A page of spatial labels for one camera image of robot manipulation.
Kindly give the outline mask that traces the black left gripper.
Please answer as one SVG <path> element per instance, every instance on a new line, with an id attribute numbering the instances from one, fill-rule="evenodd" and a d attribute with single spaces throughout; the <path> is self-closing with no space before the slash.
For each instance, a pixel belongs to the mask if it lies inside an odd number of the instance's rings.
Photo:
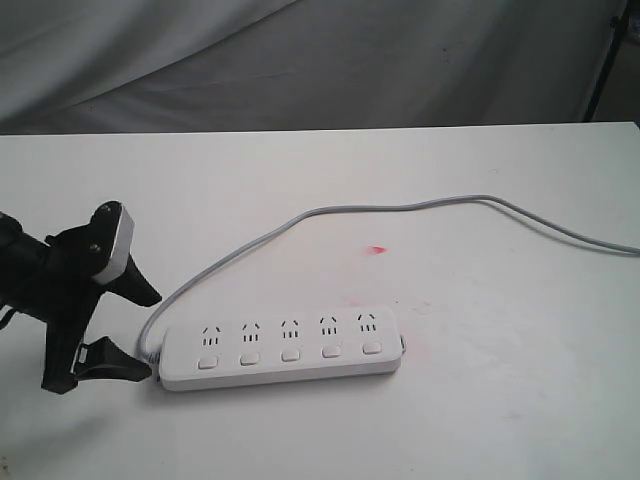
<path id="1" fill-rule="evenodd" d="M 113 284 L 114 294 L 138 306 L 154 306 L 162 300 L 131 255 L 124 272 L 114 281 L 101 285 L 93 279 L 106 266 L 116 221 L 92 219 L 47 239 L 44 390 L 62 395 L 84 380 L 140 382 L 151 376 L 147 363 L 121 350 L 109 337 L 84 342 L 89 322 L 109 285 Z"/>

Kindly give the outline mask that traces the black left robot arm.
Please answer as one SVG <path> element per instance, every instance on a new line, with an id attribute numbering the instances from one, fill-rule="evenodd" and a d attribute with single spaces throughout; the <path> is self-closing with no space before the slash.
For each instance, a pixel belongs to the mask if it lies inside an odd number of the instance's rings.
<path id="1" fill-rule="evenodd" d="M 140 382 L 151 376 L 146 362 L 109 337 L 84 341 L 104 294 L 143 307 L 161 300 L 132 258 L 133 232 L 134 222 L 119 203 L 44 241 L 25 233 L 13 217 L 1 216 L 1 324 L 17 313 L 45 324 L 42 389 L 63 395 L 85 380 Z"/>

